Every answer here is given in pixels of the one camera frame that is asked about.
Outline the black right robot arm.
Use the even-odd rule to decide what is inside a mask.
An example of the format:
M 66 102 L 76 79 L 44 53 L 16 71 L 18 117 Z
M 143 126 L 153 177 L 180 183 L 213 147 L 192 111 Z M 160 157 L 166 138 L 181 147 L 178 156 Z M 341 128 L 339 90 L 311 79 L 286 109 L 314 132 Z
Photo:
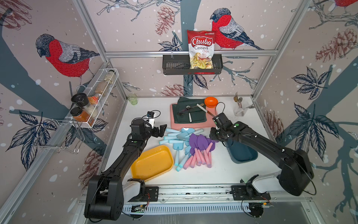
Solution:
M 242 143 L 275 163 L 280 172 L 255 175 L 249 179 L 248 194 L 285 190 L 300 196 L 314 178 L 308 154 L 292 150 L 265 138 L 243 122 L 232 123 L 224 113 L 213 116 L 216 128 L 211 128 L 210 139 L 220 142 Z

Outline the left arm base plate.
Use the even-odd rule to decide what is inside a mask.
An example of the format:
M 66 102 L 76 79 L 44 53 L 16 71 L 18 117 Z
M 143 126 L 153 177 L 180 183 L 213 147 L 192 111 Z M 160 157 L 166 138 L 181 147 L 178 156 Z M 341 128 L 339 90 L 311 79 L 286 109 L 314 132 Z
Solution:
M 141 190 L 138 196 L 132 198 L 129 202 L 157 202 L 159 187 L 145 187 Z

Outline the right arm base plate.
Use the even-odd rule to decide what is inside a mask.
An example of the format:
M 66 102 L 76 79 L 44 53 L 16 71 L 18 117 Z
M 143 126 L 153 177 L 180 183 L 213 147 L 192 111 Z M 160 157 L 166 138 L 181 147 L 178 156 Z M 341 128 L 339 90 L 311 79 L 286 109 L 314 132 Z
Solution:
M 245 184 L 232 185 L 230 193 L 232 194 L 234 201 L 242 201 L 242 200 L 270 201 L 271 200 L 271 196 L 268 192 L 259 193 L 253 187 L 249 187 Z

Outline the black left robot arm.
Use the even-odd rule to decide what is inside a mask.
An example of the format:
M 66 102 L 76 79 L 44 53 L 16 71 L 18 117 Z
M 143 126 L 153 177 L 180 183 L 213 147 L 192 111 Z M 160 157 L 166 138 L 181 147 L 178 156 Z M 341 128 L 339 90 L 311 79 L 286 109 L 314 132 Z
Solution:
M 84 216 L 91 222 L 119 218 L 125 204 L 123 177 L 139 158 L 150 137 L 163 137 L 167 129 L 166 124 L 154 127 L 142 118 L 135 118 L 130 127 L 131 133 L 120 156 L 107 170 L 89 180 Z

